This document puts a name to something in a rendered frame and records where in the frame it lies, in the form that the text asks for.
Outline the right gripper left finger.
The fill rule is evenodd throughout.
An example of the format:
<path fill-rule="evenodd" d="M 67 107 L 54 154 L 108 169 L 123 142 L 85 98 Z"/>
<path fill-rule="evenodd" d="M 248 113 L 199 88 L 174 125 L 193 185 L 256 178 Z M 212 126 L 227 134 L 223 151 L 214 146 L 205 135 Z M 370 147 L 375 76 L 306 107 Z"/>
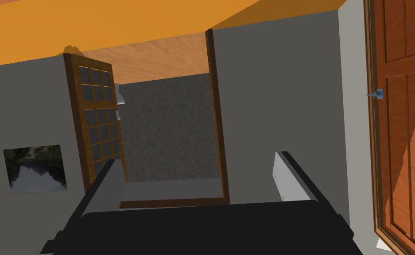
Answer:
<path fill-rule="evenodd" d="M 108 160 L 71 215 L 70 224 L 87 213 L 117 211 L 123 199 L 125 184 L 122 162 L 118 159 Z"/>

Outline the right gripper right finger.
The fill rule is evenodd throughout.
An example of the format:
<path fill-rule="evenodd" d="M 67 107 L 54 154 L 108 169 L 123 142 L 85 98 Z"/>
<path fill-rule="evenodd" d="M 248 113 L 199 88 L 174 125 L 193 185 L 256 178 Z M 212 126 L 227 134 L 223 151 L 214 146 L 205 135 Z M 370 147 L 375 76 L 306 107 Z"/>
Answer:
<path fill-rule="evenodd" d="M 275 153 L 272 175 L 282 201 L 313 200 L 330 205 L 327 198 L 287 151 Z"/>

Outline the brown glass-paned door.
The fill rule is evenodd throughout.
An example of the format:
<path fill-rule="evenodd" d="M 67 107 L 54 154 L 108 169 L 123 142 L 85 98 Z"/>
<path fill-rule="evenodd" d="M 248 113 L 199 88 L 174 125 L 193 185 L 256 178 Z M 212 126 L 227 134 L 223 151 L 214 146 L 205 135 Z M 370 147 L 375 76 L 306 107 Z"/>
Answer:
<path fill-rule="evenodd" d="M 110 159 L 126 174 L 112 65 L 63 53 L 84 190 Z"/>

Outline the reddish-brown wooden panel door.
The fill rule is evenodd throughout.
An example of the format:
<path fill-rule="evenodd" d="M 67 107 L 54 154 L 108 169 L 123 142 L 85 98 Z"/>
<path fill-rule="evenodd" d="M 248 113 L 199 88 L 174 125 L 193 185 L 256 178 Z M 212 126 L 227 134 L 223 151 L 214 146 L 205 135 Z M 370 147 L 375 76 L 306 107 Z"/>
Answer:
<path fill-rule="evenodd" d="M 378 225 L 415 255 L 415 0 L 373 0 L 380 168 Z"/>

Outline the landscape wall picture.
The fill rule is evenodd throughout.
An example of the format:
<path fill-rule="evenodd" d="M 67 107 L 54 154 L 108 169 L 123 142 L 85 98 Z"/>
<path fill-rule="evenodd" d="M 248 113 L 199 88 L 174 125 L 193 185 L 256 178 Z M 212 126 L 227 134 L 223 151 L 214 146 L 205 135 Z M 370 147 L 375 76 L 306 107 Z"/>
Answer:
<path fill-rule="evenodd" d="M 60 145 L 4 149 L 12 193 L 67 191 Z"/>

